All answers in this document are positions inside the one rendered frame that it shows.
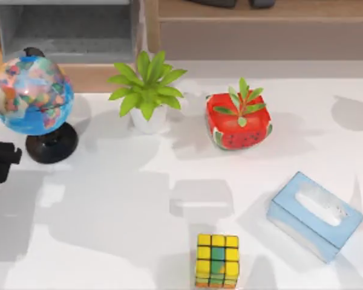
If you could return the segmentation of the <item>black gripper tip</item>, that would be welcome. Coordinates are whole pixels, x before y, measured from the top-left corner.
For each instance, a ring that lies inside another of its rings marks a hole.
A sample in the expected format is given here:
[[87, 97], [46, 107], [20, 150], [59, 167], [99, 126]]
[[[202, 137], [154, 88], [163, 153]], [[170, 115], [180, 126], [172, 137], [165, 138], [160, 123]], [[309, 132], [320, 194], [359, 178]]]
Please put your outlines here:
[[0, 141], [0, 184], [7, 180], [11, 165], [20, 163], [21, 156], [21, 148], [13, 143]]

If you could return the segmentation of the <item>wooden open shelf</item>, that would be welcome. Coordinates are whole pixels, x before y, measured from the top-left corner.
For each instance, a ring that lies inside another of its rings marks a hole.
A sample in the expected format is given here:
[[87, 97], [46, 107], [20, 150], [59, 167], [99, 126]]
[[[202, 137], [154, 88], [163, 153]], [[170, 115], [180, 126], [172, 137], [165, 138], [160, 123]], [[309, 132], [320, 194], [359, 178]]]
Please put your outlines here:
[[148, 49], [197, 78], [363, 78], [363, 0], [143, 0]]

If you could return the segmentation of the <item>yellow puzzle cube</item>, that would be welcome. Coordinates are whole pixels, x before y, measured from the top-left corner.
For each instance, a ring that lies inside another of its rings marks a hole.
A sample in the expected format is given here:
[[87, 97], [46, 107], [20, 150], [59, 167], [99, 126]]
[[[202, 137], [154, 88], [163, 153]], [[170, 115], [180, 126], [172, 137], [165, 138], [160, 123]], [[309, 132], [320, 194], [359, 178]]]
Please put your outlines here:
[[235, 289], [240, 275], [238, 236], [199, 234], [195, 263], [198, 288]]

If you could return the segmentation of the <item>grey cabinet with dark inside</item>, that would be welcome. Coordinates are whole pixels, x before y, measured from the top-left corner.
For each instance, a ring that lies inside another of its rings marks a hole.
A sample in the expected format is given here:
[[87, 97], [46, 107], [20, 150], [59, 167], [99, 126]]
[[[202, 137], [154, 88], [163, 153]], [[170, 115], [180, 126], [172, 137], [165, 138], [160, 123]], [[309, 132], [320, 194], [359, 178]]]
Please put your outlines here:
[[132, 62], [139, 0], [0, 0], [4, 60], [27, 47], [56, 63]]

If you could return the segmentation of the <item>light blue tissue box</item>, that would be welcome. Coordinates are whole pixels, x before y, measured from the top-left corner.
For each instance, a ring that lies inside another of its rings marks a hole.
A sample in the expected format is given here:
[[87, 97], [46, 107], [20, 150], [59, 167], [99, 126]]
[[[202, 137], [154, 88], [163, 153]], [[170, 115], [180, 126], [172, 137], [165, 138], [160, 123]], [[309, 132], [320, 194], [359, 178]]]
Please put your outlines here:
[[325, 263], [363, 221], [363, 214], [302, 172], [271, 199], [267, 218]]

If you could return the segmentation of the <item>red watermelon plant pot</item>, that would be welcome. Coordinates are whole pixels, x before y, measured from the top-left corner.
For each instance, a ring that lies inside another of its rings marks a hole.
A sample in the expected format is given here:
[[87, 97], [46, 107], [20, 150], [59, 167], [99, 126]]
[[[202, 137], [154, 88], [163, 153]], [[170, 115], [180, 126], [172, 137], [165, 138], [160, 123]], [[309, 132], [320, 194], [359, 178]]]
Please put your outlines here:
[[223, 150], [240, 150], [264, 141], [272, 121], [263, 100], [263, 88], [252, 89], [244, 78], [228, 92], [206, 97], [206, 121], [214, 143]]

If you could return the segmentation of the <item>globe on black stand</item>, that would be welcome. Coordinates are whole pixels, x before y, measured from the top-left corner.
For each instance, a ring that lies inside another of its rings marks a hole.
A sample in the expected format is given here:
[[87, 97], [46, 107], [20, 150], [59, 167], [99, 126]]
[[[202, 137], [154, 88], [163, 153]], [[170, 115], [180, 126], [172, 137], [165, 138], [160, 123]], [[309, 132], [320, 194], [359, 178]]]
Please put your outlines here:
[[68, 76], [38, 48], [0, 67], [0, 120], [26, 136], [30, 158], [41, 164], [68, 158], [79, 137], [67, 122], [74, 103]]

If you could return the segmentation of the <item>green plant in white pot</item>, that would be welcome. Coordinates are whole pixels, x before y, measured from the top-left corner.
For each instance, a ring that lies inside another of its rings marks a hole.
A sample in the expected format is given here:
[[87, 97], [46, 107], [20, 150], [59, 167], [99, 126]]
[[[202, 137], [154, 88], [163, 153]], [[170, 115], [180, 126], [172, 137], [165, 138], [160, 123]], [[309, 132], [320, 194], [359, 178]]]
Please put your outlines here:
[[136, 69], [125, 63], [114, 64], [118, 74], [110, 77], [110, 83], [120, 87], [108, 100], [121, 99], [119, 116], [130, 115], [133, 125], [144, 134], [155, 134], [163, 129], [167, 108], [180, 110], [183, 93], [172, 84], [187, 73], [165, 62], [164, 51], [150, 57], [141, 51], [136, 58]]

